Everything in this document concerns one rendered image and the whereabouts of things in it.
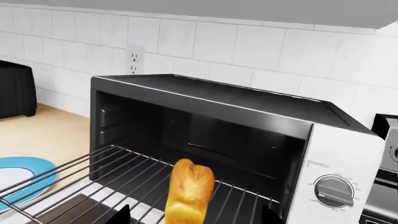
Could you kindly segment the white wall power outlet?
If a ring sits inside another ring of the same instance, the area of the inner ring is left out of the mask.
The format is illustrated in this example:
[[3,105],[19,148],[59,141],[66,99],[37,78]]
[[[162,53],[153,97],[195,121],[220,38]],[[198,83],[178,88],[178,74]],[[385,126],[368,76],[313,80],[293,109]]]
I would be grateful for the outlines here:
[[128,44],[126,47],[126,72],[130,75],[143,73],[145,48],[140,45]]

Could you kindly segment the silver and black appliance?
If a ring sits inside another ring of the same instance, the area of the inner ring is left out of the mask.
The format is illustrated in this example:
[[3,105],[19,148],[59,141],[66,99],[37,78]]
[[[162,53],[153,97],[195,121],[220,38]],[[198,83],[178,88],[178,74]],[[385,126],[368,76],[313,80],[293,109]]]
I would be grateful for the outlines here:
[[359,224],[398,224],[398,115],[376,114],[371,131],[386,145]]

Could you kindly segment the blue and white plate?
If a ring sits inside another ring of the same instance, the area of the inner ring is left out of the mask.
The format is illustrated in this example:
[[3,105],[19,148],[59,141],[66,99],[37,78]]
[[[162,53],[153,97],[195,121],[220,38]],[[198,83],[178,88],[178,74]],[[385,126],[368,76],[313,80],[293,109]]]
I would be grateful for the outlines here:
[[20,206],[46,192],[57,180],[53,162],[38,157],[0,158],[0,197]]

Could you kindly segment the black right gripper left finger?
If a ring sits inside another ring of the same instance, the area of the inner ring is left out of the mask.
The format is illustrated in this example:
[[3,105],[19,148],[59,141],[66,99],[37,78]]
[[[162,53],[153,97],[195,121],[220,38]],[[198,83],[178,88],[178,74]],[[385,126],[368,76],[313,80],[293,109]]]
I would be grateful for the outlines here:
[[106,224],[130,224],[130,207],[125,205]]

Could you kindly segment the black and white toaster oven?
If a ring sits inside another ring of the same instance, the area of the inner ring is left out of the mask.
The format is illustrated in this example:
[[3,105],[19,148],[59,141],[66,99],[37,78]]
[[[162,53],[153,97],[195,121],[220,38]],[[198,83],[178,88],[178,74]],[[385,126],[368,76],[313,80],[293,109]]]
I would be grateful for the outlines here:
[[[174,74],[93,77],[90,96],[91,152],[166,148],[262,175],[278,185],[284,224],[359,224],[384,151],[369,128],[311,98]],[[353,207],[317,200],[324,175],[352,184]]]

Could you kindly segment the grey oven timer knob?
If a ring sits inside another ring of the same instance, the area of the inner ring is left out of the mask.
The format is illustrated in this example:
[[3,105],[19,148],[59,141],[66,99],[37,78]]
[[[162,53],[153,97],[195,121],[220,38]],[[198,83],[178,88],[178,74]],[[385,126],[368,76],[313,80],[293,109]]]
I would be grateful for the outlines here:
[[339,175],[324,175],[314,181],[317,200],[329,208],[353,207],[354,188]]

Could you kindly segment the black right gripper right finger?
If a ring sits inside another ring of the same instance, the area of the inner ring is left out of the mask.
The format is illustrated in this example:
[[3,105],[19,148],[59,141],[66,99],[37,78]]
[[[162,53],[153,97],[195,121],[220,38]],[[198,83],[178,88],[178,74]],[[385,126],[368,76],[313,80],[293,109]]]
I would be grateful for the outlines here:
[[262,207],[262,224],[284,224],[276,213],[267,206]]

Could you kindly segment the golden bread loaf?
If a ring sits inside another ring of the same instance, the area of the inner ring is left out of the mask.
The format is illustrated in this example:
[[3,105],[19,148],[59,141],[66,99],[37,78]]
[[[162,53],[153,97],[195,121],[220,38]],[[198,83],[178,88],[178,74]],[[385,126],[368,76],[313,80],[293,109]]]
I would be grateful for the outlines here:
[[181,159],[174,165],[165,205],[165,224],[204,224],[215,187],[209,167]]

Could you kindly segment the open toaster oven door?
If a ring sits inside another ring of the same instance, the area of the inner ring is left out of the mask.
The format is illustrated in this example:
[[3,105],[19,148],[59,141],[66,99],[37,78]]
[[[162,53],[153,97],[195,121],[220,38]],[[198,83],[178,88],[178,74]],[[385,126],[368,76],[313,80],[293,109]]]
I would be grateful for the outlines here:
[[110,224],[127,207],[127,224],[165,224],[168,178],[99,184],[81,180],[0,215],[0,224]]

